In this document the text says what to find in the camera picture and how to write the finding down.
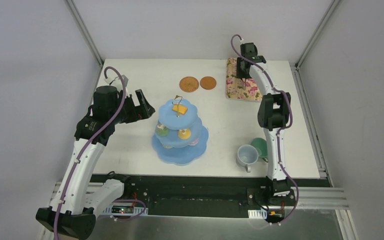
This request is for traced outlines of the green cupcake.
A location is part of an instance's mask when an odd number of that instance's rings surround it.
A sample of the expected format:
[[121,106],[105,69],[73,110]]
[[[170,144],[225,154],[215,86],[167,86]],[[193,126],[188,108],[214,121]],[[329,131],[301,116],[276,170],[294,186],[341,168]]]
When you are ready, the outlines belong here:
[[155,132],[158,136],[165,137],[169,134],[170,130],[165,125],[159,123],[156,126]]

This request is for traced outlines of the smooth wooden coaster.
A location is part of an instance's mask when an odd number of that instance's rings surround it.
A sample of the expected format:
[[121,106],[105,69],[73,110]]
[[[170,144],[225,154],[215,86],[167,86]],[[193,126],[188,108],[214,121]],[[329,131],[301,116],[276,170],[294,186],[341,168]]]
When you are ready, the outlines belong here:
[[212,76],[205,76],[200,80],[200,86],[205,90],[212,90],[217,86],[217,81]]

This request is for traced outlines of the orange square biscuit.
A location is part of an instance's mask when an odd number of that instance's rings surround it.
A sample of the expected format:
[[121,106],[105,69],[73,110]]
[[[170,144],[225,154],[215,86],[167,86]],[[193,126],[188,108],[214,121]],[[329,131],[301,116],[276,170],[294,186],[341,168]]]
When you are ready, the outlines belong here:
[[177,115],[185,115],[188,111],[188,107],[182,105],[182,104],[174,104],[172,107],[172,110],[176,112]]

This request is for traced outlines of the yellow frosted donut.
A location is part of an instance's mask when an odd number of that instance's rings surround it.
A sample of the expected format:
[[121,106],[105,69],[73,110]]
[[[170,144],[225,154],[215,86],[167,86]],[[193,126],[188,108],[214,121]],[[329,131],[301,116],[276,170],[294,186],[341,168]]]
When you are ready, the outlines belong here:
[[192,135],[192,132],[189,128],[186,128],[186,129],[179,129],[178,130],[178,137],[181,139],[181,140],[187,140],[191,137]]

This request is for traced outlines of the grey-blue ceramic mug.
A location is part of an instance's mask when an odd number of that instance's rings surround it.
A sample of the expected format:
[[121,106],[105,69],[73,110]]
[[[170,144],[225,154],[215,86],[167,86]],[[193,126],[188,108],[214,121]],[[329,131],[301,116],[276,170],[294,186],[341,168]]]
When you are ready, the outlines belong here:
[[236,153],[236,163],[245,169],[247,173],[251,172],[251,166],[259,159],[258,150],[250,145],[244,144],[240,146]]

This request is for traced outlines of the metal serving tongs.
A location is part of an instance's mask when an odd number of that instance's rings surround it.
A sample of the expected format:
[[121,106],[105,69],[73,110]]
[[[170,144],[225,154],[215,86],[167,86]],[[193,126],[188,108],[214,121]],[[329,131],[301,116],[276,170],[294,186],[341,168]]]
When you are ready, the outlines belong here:
[[241,91],[246,91],[247,89],[247,79],[246,78],[240,78],[240,87],[241,87]]

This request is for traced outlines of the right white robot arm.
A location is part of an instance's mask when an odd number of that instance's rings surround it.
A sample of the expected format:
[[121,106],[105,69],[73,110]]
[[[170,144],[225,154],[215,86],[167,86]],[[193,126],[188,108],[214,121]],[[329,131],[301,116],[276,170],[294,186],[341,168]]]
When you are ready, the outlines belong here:
[[291,96],[279,89],[273,82],[267,70],[267,61],[258,55],[254,43],[242,43],[237,58],[238,77],[252,79],[262,95],[257,112],[257,122],[265,135],[267,144],[267,183],[264,190],[264,200],[270,205],[276,205],[291,191],[289,176],[285,173],[285,129],[292,124]]

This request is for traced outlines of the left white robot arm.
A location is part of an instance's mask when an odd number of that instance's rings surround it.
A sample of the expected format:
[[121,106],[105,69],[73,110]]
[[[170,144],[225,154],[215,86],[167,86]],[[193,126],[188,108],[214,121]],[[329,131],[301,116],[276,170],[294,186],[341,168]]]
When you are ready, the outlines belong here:
[[48,207],[37,210],[35,219],[54,234],[86,240],[94,230],[98,216],[116,199],[127,202],[133,189],[126,185],[130,178],[111,173],[104,184],[88,194],[94,168],[107,146],[117,124],[129,124],[148,119],[155,109],[143,91],[135,91],[139,104],[135,105],[127,84],[99,86],[93,103],[77,123],[73,152],[61,185]]

